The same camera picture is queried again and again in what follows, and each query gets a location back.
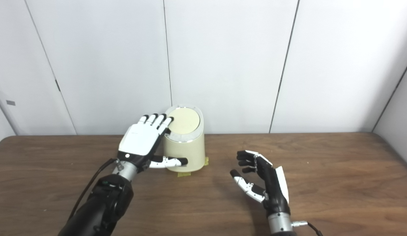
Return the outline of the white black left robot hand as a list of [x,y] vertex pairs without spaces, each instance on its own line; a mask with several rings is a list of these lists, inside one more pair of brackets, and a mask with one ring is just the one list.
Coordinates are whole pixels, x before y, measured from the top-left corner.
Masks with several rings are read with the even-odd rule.
[[162,138],[171,133],[168,126],[174,120],[166,114],[144,115],[131,125],[124,134],[117,158],[122,162],[133,164],[137,173],[149,168],[183,167],[188,164],[184,157],[166,157],[156,155]]

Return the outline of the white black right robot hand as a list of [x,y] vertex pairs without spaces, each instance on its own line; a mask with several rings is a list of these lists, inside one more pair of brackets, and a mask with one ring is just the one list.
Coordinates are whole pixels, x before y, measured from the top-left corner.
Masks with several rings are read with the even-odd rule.
[[261,203],[267,212],[267,216],[278,213],[291,214],[289,199],[285,196],[287,185],[281,184],[284,179],[283,171],[274,168],[273,164],[262,154],[241,150],[237,152],[236,159],[242,173],[257,173],[264,181],[265,187],[260,187],[244,178],[237,170],[231,170],[230,175],[236,184],[247,196]]

